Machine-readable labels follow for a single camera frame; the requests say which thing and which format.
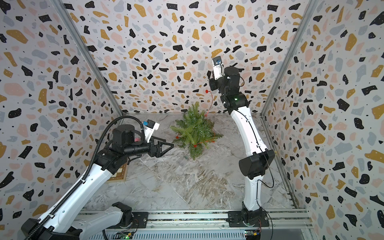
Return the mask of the red string lights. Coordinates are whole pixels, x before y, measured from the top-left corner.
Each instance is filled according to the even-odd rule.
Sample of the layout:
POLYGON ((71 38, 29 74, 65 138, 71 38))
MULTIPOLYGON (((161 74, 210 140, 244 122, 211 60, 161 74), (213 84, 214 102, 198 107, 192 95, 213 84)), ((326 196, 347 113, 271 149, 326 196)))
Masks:
POLYGON ((207 118, 208 118, 208 113, 210 112, 210 110, 213 106, 213 103, 214 103, 214 97, 213 97, 213 94, 210 90, 205 90, 205 95, 209 96, 210 99, 207 102, 201 102, 198 104, 199 104, 199 110, 205 111, 207 114, 207 118))

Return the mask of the small green christmas tree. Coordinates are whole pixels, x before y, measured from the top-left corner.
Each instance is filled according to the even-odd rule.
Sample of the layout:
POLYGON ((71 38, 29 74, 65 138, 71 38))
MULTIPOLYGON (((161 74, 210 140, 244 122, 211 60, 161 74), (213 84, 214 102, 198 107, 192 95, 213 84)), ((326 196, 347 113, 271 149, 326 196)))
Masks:
POLYGON ((199 110, 199 104, 195 103, 183 114, 181 120, 176 120, 174 126, 170 126, 177 136, 173 143, 181 149, 188 151, 192 159, 199 158, 210 143, 214 143, 223 135, 215 132, 214 122, 207 118, 205 111, 199 110))

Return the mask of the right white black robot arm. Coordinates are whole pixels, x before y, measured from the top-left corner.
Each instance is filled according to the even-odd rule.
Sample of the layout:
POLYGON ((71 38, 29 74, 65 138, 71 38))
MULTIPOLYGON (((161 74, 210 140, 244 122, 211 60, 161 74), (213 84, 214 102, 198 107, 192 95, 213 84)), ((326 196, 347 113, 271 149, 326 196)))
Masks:
POLYGON ((219 91, 223 106, 237 125, 242 137, 246 157, 239 161, 239 168, 245 177, 245 197, 239 212, 229 213, 231 226, 269 225, 267 212, 262 208, 261 188, 266 170, 275 158, 263 142, 252 118, 246 96, 240 91, 240 72, 235 67, 213 67, 213 77, 209 80, 212 91, 219 91))

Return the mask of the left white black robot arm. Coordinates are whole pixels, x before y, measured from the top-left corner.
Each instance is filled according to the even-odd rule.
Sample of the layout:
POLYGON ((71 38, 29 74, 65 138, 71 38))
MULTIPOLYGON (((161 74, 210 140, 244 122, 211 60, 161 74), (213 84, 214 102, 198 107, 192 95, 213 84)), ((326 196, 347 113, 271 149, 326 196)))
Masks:
POLYGON ((109 227, 144 228, 132 208, 114 203, 101 213, 76 221, 80 211, 123 166, 142 155, 160 158, 174 148, 173 143, 153 136, 159 127, 151 120, 140 123, 140 130, 132 125, 120 125, 113 130, 113 138, 101 149, 99 145, 84 174, 69 191, 38 219, 28 219, 22 225, 27 240, 85 240, 109 227))

